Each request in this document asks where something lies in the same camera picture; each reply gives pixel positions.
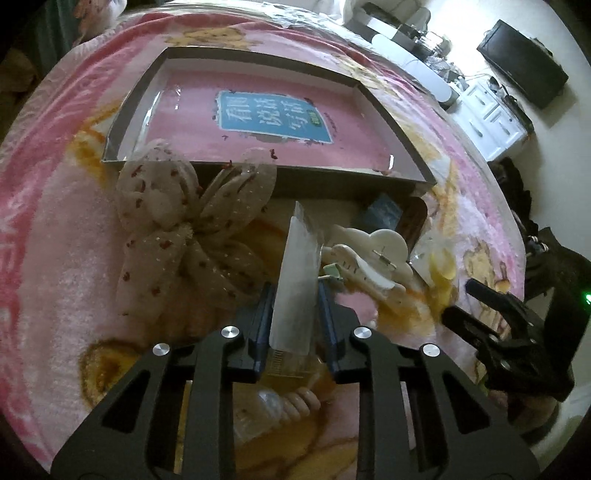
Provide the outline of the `pearl white hair clip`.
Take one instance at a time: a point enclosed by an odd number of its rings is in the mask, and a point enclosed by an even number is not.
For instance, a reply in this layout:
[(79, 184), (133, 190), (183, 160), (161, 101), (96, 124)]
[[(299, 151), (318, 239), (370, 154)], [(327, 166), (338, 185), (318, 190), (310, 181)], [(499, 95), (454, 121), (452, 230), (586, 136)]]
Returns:
[(301, 421), (321, 408), (310, 388), (280, 395), (262, 385), (235, 384), (232, 392), (235, 445), (242, 446), (284, 425)]

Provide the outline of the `black wall television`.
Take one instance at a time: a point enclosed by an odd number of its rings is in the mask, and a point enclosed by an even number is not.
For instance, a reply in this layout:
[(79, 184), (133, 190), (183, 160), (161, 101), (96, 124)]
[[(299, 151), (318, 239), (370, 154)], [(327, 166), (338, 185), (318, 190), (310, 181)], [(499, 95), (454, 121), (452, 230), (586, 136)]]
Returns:
[(488, 31), (477, 51), (540, 110), (569, 79), (551, 54), (502, 20)]

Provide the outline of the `clear plastic packet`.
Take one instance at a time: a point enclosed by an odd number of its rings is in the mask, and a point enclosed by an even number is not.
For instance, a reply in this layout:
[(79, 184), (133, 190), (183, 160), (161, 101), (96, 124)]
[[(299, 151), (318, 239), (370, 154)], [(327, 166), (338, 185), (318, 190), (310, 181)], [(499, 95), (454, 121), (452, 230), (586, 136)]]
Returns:
[(270, 347), (307, 356), (314, 334), (318, 298), (318, 272), (322, 259), (322, 235), (304, 206), (295, 202), (273, 304)]

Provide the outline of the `white bed footboard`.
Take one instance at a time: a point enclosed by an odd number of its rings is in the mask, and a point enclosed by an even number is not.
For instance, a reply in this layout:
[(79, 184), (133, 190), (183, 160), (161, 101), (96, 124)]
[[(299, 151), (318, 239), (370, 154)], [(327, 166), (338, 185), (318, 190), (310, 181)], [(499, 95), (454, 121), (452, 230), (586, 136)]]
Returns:
[(353, 8), (346, 28), (414, 77), (447, 110), (458, 94), (427, 64), (427, 59), (436, 52), (435, 47), (426, 43), (430, 20), (430, 10), (418, 1), (397, 1), (393, 11), (385, 10), (375, 1), (360, 1)]

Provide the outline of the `small blue box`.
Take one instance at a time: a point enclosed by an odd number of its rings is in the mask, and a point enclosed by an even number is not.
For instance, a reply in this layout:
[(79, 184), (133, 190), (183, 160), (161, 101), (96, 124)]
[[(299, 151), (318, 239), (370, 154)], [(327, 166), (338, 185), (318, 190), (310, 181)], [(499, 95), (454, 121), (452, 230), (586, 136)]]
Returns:
[(361, 222), (370, 231), (379, 229), (396, 230), (403, 216), (403, 209), (387, 194), (381, 193), (363, 211)]

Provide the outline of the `white drawer cabinet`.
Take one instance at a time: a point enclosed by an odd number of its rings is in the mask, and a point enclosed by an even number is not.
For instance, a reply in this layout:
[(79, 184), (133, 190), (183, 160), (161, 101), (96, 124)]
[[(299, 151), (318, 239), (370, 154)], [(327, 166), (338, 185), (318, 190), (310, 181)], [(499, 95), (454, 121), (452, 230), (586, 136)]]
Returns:
[(530, 134), (485, 80), (473, 82), (448, 113), (487, 161), (515, 158)]

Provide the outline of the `dark brown headband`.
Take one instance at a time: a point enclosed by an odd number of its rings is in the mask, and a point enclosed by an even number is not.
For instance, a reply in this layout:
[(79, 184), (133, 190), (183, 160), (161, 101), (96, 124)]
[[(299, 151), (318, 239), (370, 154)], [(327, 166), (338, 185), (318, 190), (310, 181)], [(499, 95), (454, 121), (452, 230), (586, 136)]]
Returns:
[(396, 231), (404, 238), (411, 251), (418, 242), (424, 224), (428, 218), (428, 207), (419, 197), (409, 197), (399, 202), (402, 209)]

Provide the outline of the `white cloud hair claw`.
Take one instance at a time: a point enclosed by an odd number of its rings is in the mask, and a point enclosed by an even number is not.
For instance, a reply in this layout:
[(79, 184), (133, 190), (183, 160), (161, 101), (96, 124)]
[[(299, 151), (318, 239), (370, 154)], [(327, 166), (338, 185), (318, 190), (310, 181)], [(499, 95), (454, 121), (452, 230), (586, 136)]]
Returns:
[(390, 229), (367, 233), (334, 225), (322, 247), (325, 264), (335, 264), (342, 277), (392, 310), (408, 300), (406, 287), (413, 279), (408, 255), (404, 238)]

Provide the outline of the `pink bear fleece blanket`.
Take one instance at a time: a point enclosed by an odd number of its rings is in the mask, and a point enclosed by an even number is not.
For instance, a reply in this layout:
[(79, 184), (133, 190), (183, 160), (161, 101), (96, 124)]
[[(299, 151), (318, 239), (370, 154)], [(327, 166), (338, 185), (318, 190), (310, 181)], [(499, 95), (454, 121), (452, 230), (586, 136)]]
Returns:
[(126, 337), (112, 315), (123, 240), (101, 163), (124, 96), (167, 46), (287, 55), (349, 74), (378, 98), (435, 172), (431, 224), (462, 274), (522, 296), (525, 250), (483, 157), (416, 80), (327, 18), (294, 8), (162, 7), (62, 58), (1, 147), (1, 411), (48, 469), (88, 413), (85, 352)]

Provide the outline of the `beige dotted fabric bow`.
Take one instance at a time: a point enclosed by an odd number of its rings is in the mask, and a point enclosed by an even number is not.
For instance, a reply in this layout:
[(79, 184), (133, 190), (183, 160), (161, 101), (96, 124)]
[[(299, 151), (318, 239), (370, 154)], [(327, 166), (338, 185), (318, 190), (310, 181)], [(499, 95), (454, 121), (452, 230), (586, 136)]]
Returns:
[(120, 315), (154, 321), (173, 303), (233, 310), (270, 279), (263, 260), (236, 240), (270, 202), (277, 166), (246, 150), (207, 185), (168, 142), (150, 141), (119, 171), (115, 206), (128, 238), (116, 290)]

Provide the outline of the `shallow black cardboard box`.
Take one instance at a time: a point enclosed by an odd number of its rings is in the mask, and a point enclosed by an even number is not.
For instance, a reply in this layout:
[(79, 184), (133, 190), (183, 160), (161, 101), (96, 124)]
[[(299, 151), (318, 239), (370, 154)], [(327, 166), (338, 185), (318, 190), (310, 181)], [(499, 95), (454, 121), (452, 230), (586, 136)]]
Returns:
[(120, 164), (156, 139), (204, 180), (252, 150), (276, 164), (280, 197), (398, 198), (436, 183), (401, 126), (360, 81), (259, 52), (164, 49), (123, 101), (102, 159)]

